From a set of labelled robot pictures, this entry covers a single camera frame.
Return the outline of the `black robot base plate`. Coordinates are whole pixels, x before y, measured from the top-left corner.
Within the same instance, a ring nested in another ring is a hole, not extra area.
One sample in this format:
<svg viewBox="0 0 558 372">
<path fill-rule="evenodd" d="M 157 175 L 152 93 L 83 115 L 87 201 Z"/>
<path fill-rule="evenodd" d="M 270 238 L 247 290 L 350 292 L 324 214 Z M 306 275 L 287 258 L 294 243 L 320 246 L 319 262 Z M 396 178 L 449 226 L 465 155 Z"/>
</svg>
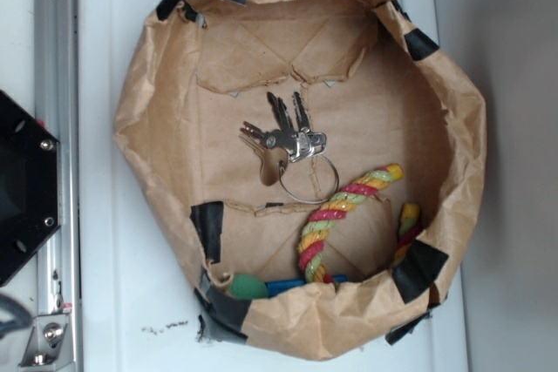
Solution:
<svg viewBox="0 0 558 372">
<path fill-rule="evenodd" d="M 1 285 L 59 228 L 58 140 L 1 93 Z"/>
</svg>

